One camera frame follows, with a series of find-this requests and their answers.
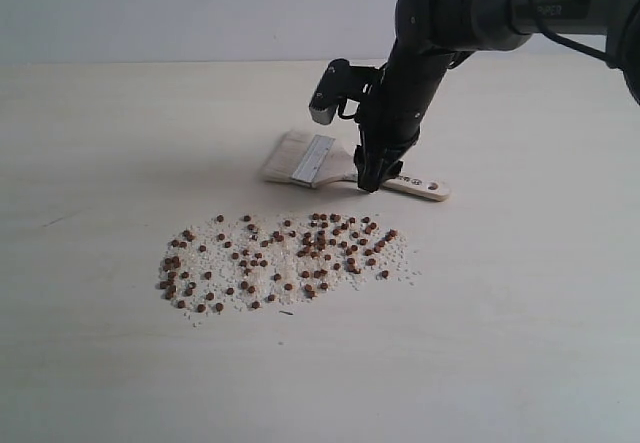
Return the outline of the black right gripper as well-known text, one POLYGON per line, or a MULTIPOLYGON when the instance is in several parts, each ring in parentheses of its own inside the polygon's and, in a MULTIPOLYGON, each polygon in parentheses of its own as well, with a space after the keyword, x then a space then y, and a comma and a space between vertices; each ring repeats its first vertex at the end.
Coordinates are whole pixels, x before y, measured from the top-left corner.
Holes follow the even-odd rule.
POLYGON ((354 152, 358 188, 380 189, 384 179, 396 179, 401 158, 419 138, 421 122, 453 60, 443 49, 419 52, 396 42, 364 100, 355 121, 360 144, 354 152), (384 152, 394 162, 386 162, 384 152))

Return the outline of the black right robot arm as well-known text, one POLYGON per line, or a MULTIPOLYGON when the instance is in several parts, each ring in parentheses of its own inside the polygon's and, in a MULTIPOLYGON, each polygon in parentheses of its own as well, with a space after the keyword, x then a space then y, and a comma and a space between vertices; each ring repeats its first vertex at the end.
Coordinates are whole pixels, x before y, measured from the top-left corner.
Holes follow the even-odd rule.
POLYGON ((399 174, 449 69, 534 34, 621 71, 639 96, 639 0, 397 0, 394 45, 355 117, 359 188, 373 193, 399 174))

